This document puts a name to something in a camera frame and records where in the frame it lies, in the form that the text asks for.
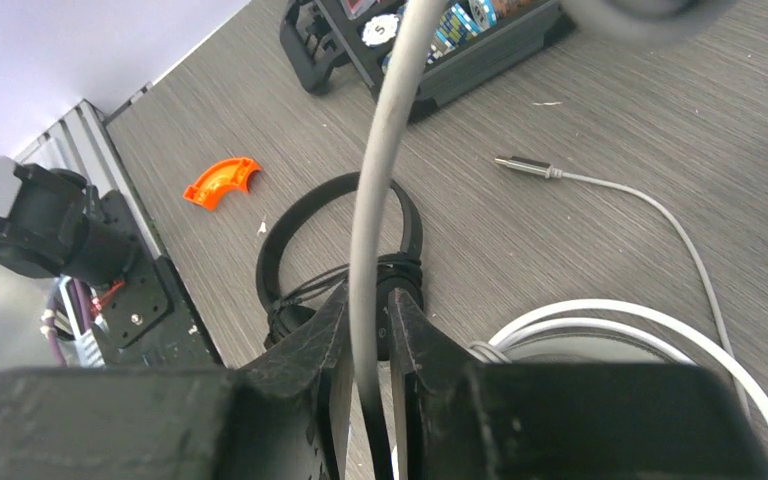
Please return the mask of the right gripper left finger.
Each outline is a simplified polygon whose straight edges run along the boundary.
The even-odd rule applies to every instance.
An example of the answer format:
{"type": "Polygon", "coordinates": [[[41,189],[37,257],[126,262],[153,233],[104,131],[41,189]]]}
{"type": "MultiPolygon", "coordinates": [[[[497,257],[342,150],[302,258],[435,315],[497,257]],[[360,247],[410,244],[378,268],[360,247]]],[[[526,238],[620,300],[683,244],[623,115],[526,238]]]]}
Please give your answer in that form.
{"type": "Polygon", "coordinates": [[[238,369],[0,373],[0,479],[341,479],[351,409],[345,287],[238,369]]]}

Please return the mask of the white grey headphones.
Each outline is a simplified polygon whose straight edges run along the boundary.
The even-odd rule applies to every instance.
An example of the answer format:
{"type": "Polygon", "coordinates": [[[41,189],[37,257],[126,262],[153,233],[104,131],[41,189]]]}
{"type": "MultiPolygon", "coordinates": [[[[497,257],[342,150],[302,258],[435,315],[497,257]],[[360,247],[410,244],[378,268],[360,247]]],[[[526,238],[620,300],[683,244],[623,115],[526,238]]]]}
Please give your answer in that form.
{"type": "Polygon", "coordinates": [[[645,361],[677,362],[693,366],[695,362],[678,347],[651,333],[629,324],[604,318],[584,317],[583,311],[613,312],[631,315],[648,321],[679,335],[725,369],[736,384],[739,400],[745,414],[749,415],[753,404],[768,429],[768,395],[755,378],[723,345],[715,344],[701,332],[666,313],[634,304],[611,299],[576,299],[552,303],[527,312],[509,322],[489,341],[470,343],[467,351],[485,363],[513,363],[522,359],[523,349],[538,342],[547,342],[572,330],[583,330],[583,337],[604,340],[615,351],[609,356],[596,355],[597,361],[631,360],[635,352],[645,361]]]}

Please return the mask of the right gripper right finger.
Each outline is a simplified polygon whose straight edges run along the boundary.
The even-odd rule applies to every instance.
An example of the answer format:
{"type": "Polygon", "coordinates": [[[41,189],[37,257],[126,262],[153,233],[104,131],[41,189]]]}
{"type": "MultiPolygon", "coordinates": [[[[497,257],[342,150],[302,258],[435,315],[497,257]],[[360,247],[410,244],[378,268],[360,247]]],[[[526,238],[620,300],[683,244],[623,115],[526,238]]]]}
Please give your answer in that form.
{"type": "Polygon", "coordinates": [[[768,479],[724,382],[696,364],[595,360],[583,330],[485,363],[405,295],[391,303],[403,479],[768,479]]]}

